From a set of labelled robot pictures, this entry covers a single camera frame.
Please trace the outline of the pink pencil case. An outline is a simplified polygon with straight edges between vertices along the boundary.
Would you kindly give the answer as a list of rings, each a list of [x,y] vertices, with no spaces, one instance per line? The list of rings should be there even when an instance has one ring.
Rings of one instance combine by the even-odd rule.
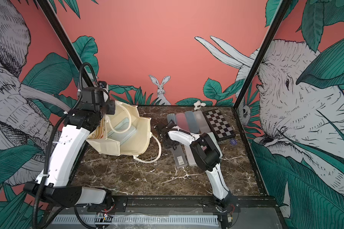
[[[190,129],[189,129],[189,126],[188,126],[188,123],[187,123],[187,119],[186,119],[184,113],[177,113],[176,114],[176,120],[177,120],[177,125],[181,129],[190,132]]]

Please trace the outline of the grey case with label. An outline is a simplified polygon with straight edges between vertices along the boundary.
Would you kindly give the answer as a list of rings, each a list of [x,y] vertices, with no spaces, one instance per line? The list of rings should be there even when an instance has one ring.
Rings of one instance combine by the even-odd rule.
[[[175,165],[177,169],[186,167],[188,165],[181,145],[176,145],[172,147],[171,152],[174,156]]]

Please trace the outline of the cream floral canvas tote bag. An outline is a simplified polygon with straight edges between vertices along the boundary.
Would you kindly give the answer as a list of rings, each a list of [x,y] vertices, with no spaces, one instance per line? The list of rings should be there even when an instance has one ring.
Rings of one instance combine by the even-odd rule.
[[[158,144],[155,159],[139,158],[149,147],[151,138]],[[151,131],[151,118],[141,117],[137,106],[115,102],[115,113],[104,115],[100,126],[87,138],[87,142],[100,154],[132,156],[138,162],[151,164],[161,157],[161,144]]]

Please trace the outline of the translucent white pencil case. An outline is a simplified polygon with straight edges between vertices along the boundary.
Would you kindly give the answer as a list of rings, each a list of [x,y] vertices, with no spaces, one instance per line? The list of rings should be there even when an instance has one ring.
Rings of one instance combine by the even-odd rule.
[[[194,111],[194,116],[201,133],[209,133],[211,129],[202,113],[202,111]]]

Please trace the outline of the pale mint case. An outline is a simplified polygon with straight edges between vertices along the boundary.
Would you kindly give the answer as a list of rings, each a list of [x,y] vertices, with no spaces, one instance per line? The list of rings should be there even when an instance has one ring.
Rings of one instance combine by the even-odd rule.
[[[219,151],[219,153],[220,153],[219,158],[221,159],[222,156],[223,156],[223,154],[222,154],[222,151],[221,151],[221,149],[220,149],[220,147],[219,147],[219,144],[218,144],[218,142],[217,142],[217,140],[216,140],[216,138],[215,138],[215,135],[214,135],[212,132],[209,132],[208,134],[209,134],[209,136],[211,137],[211,139],[212,139],[212,141],[214,142],[214,144],[216,145],[216,147],[217,147],[217,149],[218,149],[218,151]]]

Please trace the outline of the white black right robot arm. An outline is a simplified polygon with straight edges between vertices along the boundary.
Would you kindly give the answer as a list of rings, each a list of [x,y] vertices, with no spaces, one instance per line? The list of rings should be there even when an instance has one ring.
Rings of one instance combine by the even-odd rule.
[[[231,193],[224,181],[221,171],[221,151],[210,135],[207,133],[194,134],[181,129],[174,123],[168,125],[158,123],[154,129],[162,139],[165,148],[172,148],[177,144],[190,148],[196,164],[208,176],[218,211],[234,211],[238,199]]]

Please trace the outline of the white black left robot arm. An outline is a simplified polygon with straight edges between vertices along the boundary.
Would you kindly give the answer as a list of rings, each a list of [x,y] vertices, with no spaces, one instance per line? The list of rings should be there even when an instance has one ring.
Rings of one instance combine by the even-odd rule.
[[[69,178],[78,155],[89,134],[100,126],[101,119],[115,113],[115,102],[91,102],[71,109],[61,119],[64,123],[58,143],[53,146],[54,133],[50,136],[45,156],[45,166],[35,181],[26,182],[24,191],[35,198],[34,206],[47,202],[72,208],[90,205],[92,211],[113,208],[114,199],[107,189],[69,186]]]

